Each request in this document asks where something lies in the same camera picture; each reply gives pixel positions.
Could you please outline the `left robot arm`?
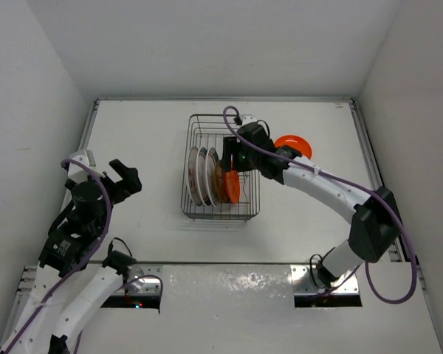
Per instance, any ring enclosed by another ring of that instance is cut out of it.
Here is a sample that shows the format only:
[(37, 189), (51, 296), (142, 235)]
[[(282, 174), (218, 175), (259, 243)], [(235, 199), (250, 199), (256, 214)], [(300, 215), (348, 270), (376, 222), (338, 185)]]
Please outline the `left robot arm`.
[(66, 302), (79, 273), (108, 234), (114, 206), (142, 189), (136, 168), (118, 159), (109, 165), (119, 181), (96, 171), (84, 153), (61, 162), (68, 172), (71, 201), (49, 229), (30, 295), (0, 353), (69, 353), (86, 323), (128, 279), (135, 259), (111, 251), (83, 291)]

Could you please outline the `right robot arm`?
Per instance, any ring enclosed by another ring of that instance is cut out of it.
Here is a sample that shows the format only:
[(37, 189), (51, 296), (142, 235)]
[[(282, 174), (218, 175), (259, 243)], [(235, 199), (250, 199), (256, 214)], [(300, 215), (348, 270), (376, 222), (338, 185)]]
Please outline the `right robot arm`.
[(349, 235), (323, 256), (316, 279), (329, 286), (350, 268), (376, 263), (399, 237), (390, 213), (397, 211), (393, 193), (380, 187), (375, 196), (325, 173), (299, 150), (276, 147), (265, 128), (251, 116), (235, 118), (235, 135), (224, 138), (221, 167), (225, 172), (257, 170), (260, 174), (313, 197), (340, 215)]

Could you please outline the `orange plate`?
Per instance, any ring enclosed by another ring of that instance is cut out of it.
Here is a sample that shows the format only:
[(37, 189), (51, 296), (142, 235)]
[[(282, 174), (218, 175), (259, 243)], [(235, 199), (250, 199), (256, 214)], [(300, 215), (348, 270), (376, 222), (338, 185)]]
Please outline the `orange plate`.
[(224, 188), (230, 203), (237, 204), (241, 197), (240, 178), (236, 171), (224, 174)]
[(284, 145), (294, 148), (295, 150), (302, 153), (302, 155), (308, 159), (312, 158), (313, 150), (311, 145), (304, 138), (300, 136), (294, 134), (287, 134), (280, 136), (275, 140), (275, 146), (277, 148)]

